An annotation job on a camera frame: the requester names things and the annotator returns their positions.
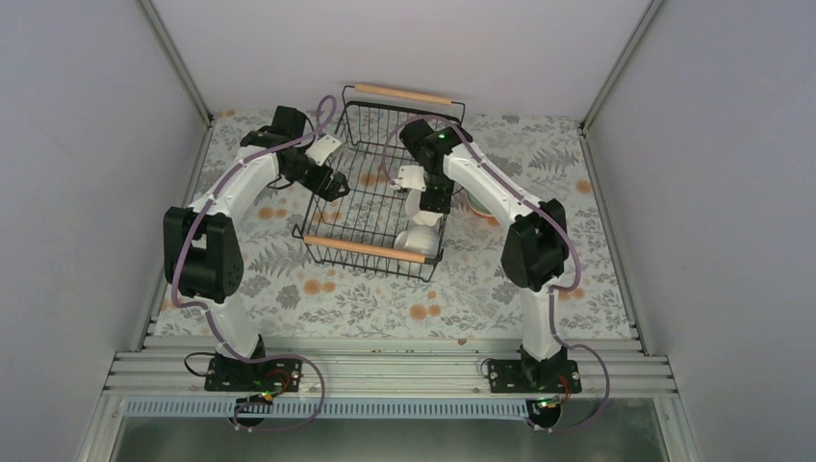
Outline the mint green bowl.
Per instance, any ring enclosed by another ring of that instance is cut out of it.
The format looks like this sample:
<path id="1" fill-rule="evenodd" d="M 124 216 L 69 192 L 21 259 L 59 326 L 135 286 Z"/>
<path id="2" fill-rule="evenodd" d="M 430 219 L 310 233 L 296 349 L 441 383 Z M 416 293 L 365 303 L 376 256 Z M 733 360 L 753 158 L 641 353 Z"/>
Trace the mint green bowl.
<path id="1" fill-rule="evenodd" d="M 483 205 L 481 204 L 476 198 L 474 198 L 469 193 L 466 196 L 468 206 L 470 209 L 478 216 L 483 218 L 492 218 L 493 214 Z"/>

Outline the black wire dish rack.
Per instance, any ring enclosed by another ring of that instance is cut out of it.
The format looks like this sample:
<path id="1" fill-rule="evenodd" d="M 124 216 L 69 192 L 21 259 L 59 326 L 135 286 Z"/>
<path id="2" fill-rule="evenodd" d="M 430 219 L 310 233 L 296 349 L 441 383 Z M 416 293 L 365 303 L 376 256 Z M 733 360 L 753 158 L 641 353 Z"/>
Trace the black wire dish rack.
<path id="1" fill-rule="evenodd" d="M 421 263 L 389 254 L 413 223 L 404 210 L 408 191 L 392 188 L 388 179 L 414 160 L 399 139 L 388 136 L 411 116 L 432 115 L 435 130 L 442 128 L 442 117 L 455 122 L 461 118 L 427 103 L 391 104 L 355 98 L 353 92 L 350 86 L 342 91 L 343 109 L 330 133 L 343 145 L 328 161 L 345 175 L 349 193 L 334 201 L 313 195 L 293 236 L 319 264 L 427 282 L 442 261 L 443 243 L 437 242 Z"/>

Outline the white cylindrical bowl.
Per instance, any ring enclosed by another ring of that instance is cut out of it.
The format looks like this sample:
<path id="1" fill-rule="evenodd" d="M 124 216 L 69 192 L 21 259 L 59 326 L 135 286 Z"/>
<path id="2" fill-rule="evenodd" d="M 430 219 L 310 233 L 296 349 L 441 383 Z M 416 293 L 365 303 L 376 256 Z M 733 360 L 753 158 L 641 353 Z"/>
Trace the white cylindrical bowl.
<path id="1" fill-rule="evenodd" d="M 423 211 L 420 208 L 421 191 L 409 189 L 409 192 L 404 201 L 405 216 L 416 225 L 423 225 L 434 227 L 438 224 L 443 214 Z"/>

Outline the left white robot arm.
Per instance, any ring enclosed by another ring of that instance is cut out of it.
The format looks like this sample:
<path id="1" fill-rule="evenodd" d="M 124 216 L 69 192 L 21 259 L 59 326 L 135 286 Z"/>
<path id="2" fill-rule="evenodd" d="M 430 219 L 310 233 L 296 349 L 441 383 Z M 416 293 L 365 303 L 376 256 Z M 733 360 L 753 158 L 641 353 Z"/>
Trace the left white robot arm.
<path id="1" fill-rule="evenodd" d="M 236 225 L 278 179 L 329 201 L 348 194 L 346 177 L 328 164 L 342 143 L 322 127 L 295 108 L 277 107 L 270 124 L 243 136 L 234 160 L 207 191 L 163 218 L 170 299 L 178 308 L 202 311 L 216 352 L 234 359 L 229 375 L 245 390 L 266 381 L 268 363 L 255 355 L 261 334 L 237 295 L 244 260 Z"/>

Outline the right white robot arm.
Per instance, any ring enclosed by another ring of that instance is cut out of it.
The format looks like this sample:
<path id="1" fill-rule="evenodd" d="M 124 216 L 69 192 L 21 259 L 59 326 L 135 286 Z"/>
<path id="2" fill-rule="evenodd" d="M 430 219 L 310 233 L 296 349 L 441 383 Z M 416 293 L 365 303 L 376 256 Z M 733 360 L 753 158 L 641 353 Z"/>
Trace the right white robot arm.
<path id="1" fill-rule="evenodd" d="M 432 121 L 439 124 L 437 129 Z M 400 123 L 394 136 L 420 164 L 427 190 L 441 191 L 450 180 L 480 202 L 506 233 L 501 267 L 520 289 L 523 307 L 521 377 L 534 392 L 556 382 L 568 353 L 554 321 L 556 292 L 568 259 L 575 258 L 566 212 L 556 199 L 544 201 L 501 170 L 459 124 L 442 116 L 416 115 Z"/>

